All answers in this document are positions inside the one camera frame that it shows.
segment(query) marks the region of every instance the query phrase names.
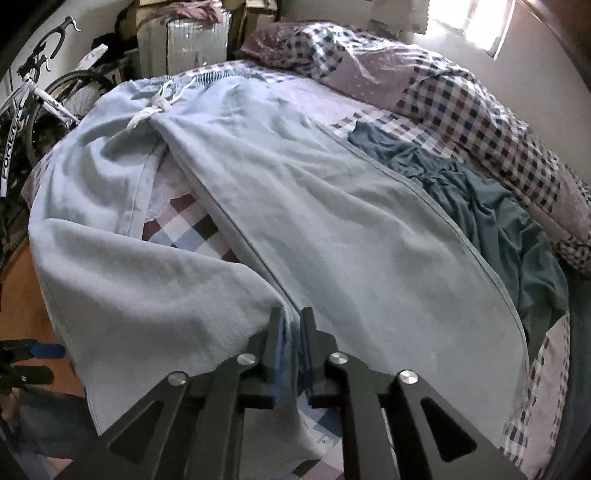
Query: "pink cloth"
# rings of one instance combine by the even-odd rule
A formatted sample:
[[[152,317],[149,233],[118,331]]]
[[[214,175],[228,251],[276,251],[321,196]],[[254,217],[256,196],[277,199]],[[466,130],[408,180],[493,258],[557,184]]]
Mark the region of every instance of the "pink cloth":
[[[154,13],[147,16],[139,23],[138,30],[146,22],[161,17],[194,18],[195,20],[203,20],[211,23],[222,23],[223,21],[222,10],[212,0],[175,2],[157,9]]]

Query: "plaid bedsheet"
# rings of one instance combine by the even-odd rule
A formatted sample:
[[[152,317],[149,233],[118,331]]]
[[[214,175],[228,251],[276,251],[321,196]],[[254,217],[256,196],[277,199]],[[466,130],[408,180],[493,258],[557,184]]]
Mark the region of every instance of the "plaid bedsheet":
[[[185,72],[183,75],[200,75],[203,76],[204,83],[208,83],[231,74],[256,77],[268,83],[279,83],[300,78],[291,73],[259,67],[248,61],[233,61],[206,66]],[[329,127],[337,136],[344,138],[353,131],[358,120],[377,125],[385,132],[419,145],[437,155],[459,161],[465,160],[465,150],[450,137],[442,136],[420,122],[404,115],[369,105],[329,125]],[[29,206],[32,204],[40,179],[49,165],[50,157],[51,154],[49,153],[37,165],[23,189],[22,194]],[[207,214],[194,192],[171,199],[157,218],[146,222],[143,239],[159,245],[197,252],[212,258],[238,262],[223,235],[219,232],[214,221]],[[550,432],[550,438],[546,442],[548,445],[548,451],[545,454],[547,458],[542,459],[535,475],[530,475],[530,478],[539,478],[543,473],[556,445],[557,432],[560,427],[569,376],[570,342],[568,318],[562,321],[564,322],[564,328],[561,330],[563,332],[563,342],[556,342],[550,336],[546,337],[540,353],[530,366],[530,381],[522,402],[522,408],[513,419],[507,422],[504,430],[505,442],[503,446],[499,447],[517,467],[523,470],[526,467],[532,468],[532,465],[539,463],[540,454],[535,450],[533,442],[530,441],[529,431],[535,418],[535,412],[537,408],[541,407],[540,403],[537,402],[538,397],[541,395],[542,398],[546,398],[547,396],[547,392],[542,392],[541,388],[544,386],[546,388],[555,387],[555,372],[548,367],[550,364],[549,352],[552,351],[554,355],[563,358],[559,365],[560,385],[553,415],[553,428]],[[338,412],[323,409],[312,410],[307,405],[305,396],[298,399],[298,409],[309,432],[312,433],[319,444],[323,445],[327,454],[322,459],[307,460],[292,473],[287,476],[278,476],[274,480],[343,480],[341,426]]]

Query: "checkered duvet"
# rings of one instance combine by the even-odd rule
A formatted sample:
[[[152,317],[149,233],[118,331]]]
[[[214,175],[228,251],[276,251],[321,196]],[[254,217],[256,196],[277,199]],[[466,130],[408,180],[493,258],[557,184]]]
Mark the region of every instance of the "checkered duvet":
[[[474,76],[443,56],[328,22],[276,23],[242,51],[404,115],[513,192],[555,251],[591,274],[591,191]]]
[[[252,76],[277,86],[282,83],[287,86],[285,90],[289,90],[290,83],[296,85],[294,80],[301,81],[299,76],[264,69],[246,61],[227,62],[185,73],[189,76],[204,75],[212,81],[227,74]],[[306,109],[303,94],[295,91],[295,95],[294,101],[304,105]],[[321,111],[336,110],[337,104],[342,108],[345,98],[335,93],[330,95],[331,99],[327,91],[310,103],[314,103],[314,107]],[[318,105],[325,97],[325,103]],[[463,150],[451,138],[442,137],[413,119],[354,100],[348,108],[350,113],[334,122],[324,119],[324,123],[340,137],[346,137],[354,129],[356,121],[361,120],[378,125],[384,131],[438,155],[462,160]],[[29,205],[32,204],[34,193],[50,163],[50,157],[48,154],[35,167],[25,185],[23,196]],[[173,159],[167,157],[164,161],[173,162]],[[172,193],[170,201],[159,211],[159,215],[145,223],[143,239],[225,261],[238,261],[194,192],[180,192],[178,195]],[[569,319],[566,316],[549,332],[537,358],[531,364],[530,379],[522,406],[514,418],[507,422],[504,441],[499,445],[500,450],[530,478],[538,478],[543,473],[556,444],[569,374],[569,343]],[[312,410],[303,396],[298,399],[298,408],[302,421],[326,454],[321,459],[303,462],[293,472],[280,475],[276,480],[344,479],[338,413],[333,410]],[[535,438],[530,434],[531,431],[535,432]]]

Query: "bicycle wheel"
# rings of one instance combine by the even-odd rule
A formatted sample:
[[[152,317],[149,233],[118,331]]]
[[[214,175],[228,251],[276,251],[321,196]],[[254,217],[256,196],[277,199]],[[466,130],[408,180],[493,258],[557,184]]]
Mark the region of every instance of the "bicycle wheel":
[[[66,73],[58,78],[46,89],[46,92],[82,120],[95,102],[113,87],[114,85],[105,76],[90,70],[81,70]],[[42,101],[35,102],[25,131],[25,146],[31,165],[35,166],[73,128],[75,125],[68,127],[57,117],[48,113],[43,108]]]

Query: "white wall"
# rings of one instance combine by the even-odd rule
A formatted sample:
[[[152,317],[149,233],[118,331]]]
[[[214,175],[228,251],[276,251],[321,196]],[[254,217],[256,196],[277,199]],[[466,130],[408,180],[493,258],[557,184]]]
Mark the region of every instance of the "white wall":
[[[413,42],[476,74],[584,180],[591,182],[591,93],[552,32],[521,3],[498,58],[431,22]]]
[[[73,27],[68,27],[66,40],[51,61],[51,72],[41,69],[39,83],[42,86],[49,85],[53,80],[69,72],[78,65],[80,59],[90,51],[92,40],[96,37],[113,31],[117,14],[125,8],[131,0],[66,0],[64,4],[35,32],[23,47],[16,60],[12,64],[12,79],[15,88],[20,85],[20,77],[17,68],[22,65],[31,54],[33,47],[52,28],[60,25],[67,16],[76,20],[77,32]],[[52,35],[47,42],[45,53],[47,57],[57,45],[59,35]],[[10,93],[8,76],[0,82],[0,100],[4,101]]]

